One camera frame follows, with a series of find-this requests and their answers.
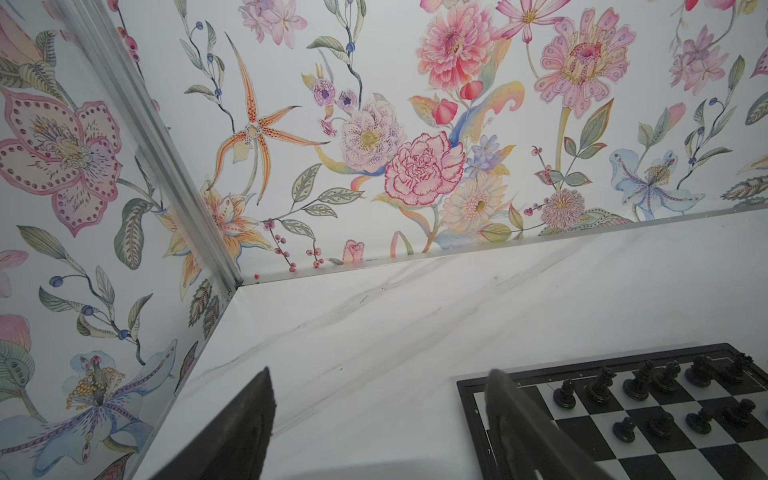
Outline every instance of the white marble surface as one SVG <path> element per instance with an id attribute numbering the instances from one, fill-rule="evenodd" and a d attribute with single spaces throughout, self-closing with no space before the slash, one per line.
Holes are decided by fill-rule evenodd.
<path id="1" fill-rule="evenodd" d="M 256 372 L 262 478 L 480 478 L 456 376 L 729 342 L 766 368 L 768 210 L 241 288 L 135 478 Z"/>

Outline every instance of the wall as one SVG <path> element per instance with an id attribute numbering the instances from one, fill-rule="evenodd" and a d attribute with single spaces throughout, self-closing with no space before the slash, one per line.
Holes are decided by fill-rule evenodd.
<path id="1" fill-rule="evenodd" d="M 130 478 L 228 297 L 56 15 L 0 8 L 0 478 Z"/>

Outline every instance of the orange lily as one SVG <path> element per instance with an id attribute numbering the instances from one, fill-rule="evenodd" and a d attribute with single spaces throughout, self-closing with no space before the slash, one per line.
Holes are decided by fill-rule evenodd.
<path id="1" fill-rule="evenodd" d="M 289 111 L 293 110 L 299 105 L 285 107 L 271 115 L 259 118 L 259 108 L 257 107 L 256 95 L 253 93 L 253 83 L 250 80 L 250 75 L 248 75 L 248 70 L 246 70 L 243 59 L 240 58 L 240 54 L 237 52 L 237 48 L 235 48 L 235 45 L 232 43 L 229 35 L 227 36 L 227 40 L 229 40 L 230 45 L 232 45 L 232 50 L 234 50 L 235 57 L 237 57 L 237 64 L 240 67 L 240 74 L 243 77 L 243 88 L 245 89 L 245 106 L 246 110 L 248 111 L 248 123 L 242 131 L 239 131 L 235 135 L 227 138 L 224 143 L 219 146 L 219 151 L 216 156 L 216 174 L 214 175 L 214 182 L 211 184 L 211 186 L 216 183 L 219 175 L 221 175 L 221 168 L 224 164 L 224 155 L 226 155 L 229 150 L 234 149 L 234 160 L 236 162 L 243 161 L 248 158 L 250 149 L 253 148 L 253 142 L 255 141 L 259 144 L 259 150 L 256 152 L 256 158 L 254 158 L 253 161 L 259 161 L 258 156 L 259 152 L 261 152 L 262 164 L 264 167 L 264 182 L 261 187 L 261 192 L 259 192 L 259 198 L 256 200 L 256 205 L 258 205 L 261 201 L 261 197 L 264 196 L 266 184 L 270 181 L 270 170 L 272 163 L 270 149 L 266 146 L 266 140 L 264 139 L 265 136 L 276 138 L 277 140 L 287 141 L 297 145 L 324 145 L 329 142 L 309 141 L 301 137 L 297 137 L 296 135 L 287 134 L 283 131 L 269 128 L 271 124 L 283 118 Z M 256 165 L 254 165 L 253 168 L 253 172 L 256 173 Z"/>

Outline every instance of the chess piece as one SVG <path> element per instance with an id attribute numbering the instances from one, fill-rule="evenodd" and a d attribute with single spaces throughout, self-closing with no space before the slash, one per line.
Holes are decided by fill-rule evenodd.
<path id="1" fill-rule="evenodd" d="M 651 433 L 660 439 L 668 439 L 672 436 L 672 425 L 674 425 L 674 417 L 671 413 L 664 412 L 664 414 L 661 416 L 648 419 L 647 424 Z"/>
<path id="2" fill-rule="evenodd" d="M 755 409 L 755 402 L 750 399 L 743 399 L 737 405 L 726 407 L 725 417 L 734 425 L 746 427 L 752 419 L 752 411 Z"/>
<path id="3" fill-rule="evenodd" d="M 712 359 L 705 355 L 696 355 L 694 364 L 685 371 L 685 378 L 698 387 L 710 386 L 712 383 Z"/>
<path id="4" fill-rule="evenodd" d="M 686 415 L 685 422 L 695 432 L 706 435 L 707 433 L 712 432 L 712 425 L 710 425 L 710 422 L 713 418 L 715 418 L 715 415 L 713 415 L 710 410 L 701 409 L 698 413 L 689 413 Z"/>
<path id="5" fill-rule="evenodd" d="M 655 370 L 650 375 L 650 379 L 653 381 L 657 390 L 664 393 L 673 393 L 677 390 L 677 382 L 675 379 L 680 373 L 680 363 L 676 360 L 672 360 L 664 367 L 664 370 Z"/>
<path id="6" fill-rule="evenodd" d="M 623 421 L 614 423 L 614 435 L 624 443 L 634 442 L 634 422 L 629 417 Z"/>
<path id="7" fill-rule="evenodd" d="M 576 406 L 576 398 L 574 397 L 574 383 L 573 380 L 567 379 L 563 381 L 563 386 L 555 390 L 552 394 L 554 402 L 563 409 L 572 409 Z"/>
<path id="8" fill-rule="evenodd" d="M 611 391 L 609 386 L 614 384 L 613 378 L 616 376 L 613 370 L 604 366 L 603 371 L 597 380 L 584 387 L 584 390 L 589 395 L 589 398 L 593 399 L 600 405 L 605 405 L 611 401 Z"/>
<path id="9" fill-rule="evenodd" d="M 751 363 L 751 356 L 740 353 L 733 363 L 720 370 L 720 377 L 732 385 L 738 385 L 744 381 L 744 367 Z"/>
<path id="10" fill-rule="evenodd" d="M 643 368 L 635 372 L 633 379 L 624 380 L 624 393 L 630 398 L 642 401 L 648 398 L 650 375 L 654 372 L 654 363 L 648 361 Z"/>

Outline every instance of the pink zinnia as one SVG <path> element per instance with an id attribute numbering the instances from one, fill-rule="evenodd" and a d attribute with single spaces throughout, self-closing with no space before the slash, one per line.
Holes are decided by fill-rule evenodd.
<path id="1" fill-rule="evenodd" d="M 550 103 L 563 96 L 563 107 L 573 108 L 576 118 L 589 109 L 592 98 L 603 100 L 611 89 L 600 78 L 614 83 L 627 73 L 627 45 L 635 34 L 629 25 L 616 28 L 619 15 L 609 8 L 595 25 L 594 8 L 584 10 L 581 28 L 566 18 L 554 26 L 560 35 L 544 48 L 541 66 L 555 73 L 538 79 L 535 90 Z"/>
<path id="2" fill-rule="evenodd" d="M 477 3 L 454 5 L 427 25 L 427 36 L 416 49 L 419 73 L 429 73 L 434 88 L 453 91 L 470 82 L 491 58 L 491 12 Z"/>

